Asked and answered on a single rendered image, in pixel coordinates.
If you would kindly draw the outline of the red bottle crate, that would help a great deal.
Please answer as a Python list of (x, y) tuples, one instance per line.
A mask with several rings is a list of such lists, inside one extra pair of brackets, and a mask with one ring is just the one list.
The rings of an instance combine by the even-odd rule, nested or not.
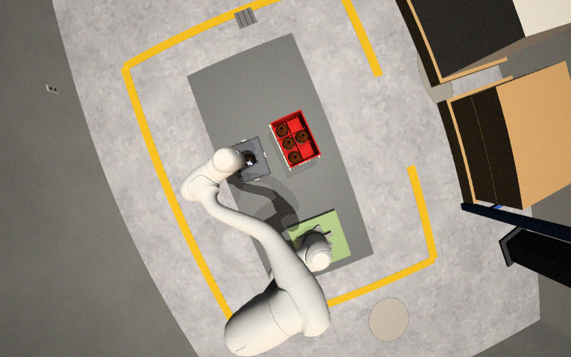
[[(294, 116), (299, 115), (299, 117), (292, 117), (292, 115), (294, 115)], [(277, 136), (275, 129), (279, 124), (285, 124), (288, 127), (287, 136), (284, 136), (282, 138)], [(304, 163), (304, 162), (306, 162), (312, 158), (315, 158), (319, 154), (319, 148), (316, 144), (316, 141), (313, 138), (313, 135), (312, 135), (311, 130), (310, 130), (310, 128), (306, 122), (306, 119), (302, 113), (302, 110), (298, 110), (298, 111), (291, 113), (285, 117), (282, 117), (282, 118), (280, 118), (274, 122), (271, 122), (271, 126), (272, 126), (273, 131), (275, 132), (275, 135), (276, 135), (278, 142), (279, 142), (279, 144), (283, 150), (283, 153), (287, 159), (287, 162), (289, 162), (288, 164), (290, 165), (290, 167), (295, 167), (301, 163)], [(305, 142), (305, 144), (302, 145), (302, 144), (297, 143), (295, 138), (294, 138), (294, 137), (296, 137), (297, 133), (296, 134), (293, 134), (293, 133), (295, 133), (299, 130), (302, 130), (303, 128), (305, 129), (303, 131), (306, 131), (308, 133), (308, 140)], [(292, 134), (292, 136), (288, 136), (290, 134)], [(286, 150), (283, 147), (283, 140), (285, 137), (292, 137), (295, 140), (295, 146), (291, 150)], [(301, 155), (300, 162), (293, 164), (290, 161), (288, 161), (289, 160), (288, 156), (292, 151), (297, 151), (300, 153), (300, 155)]]

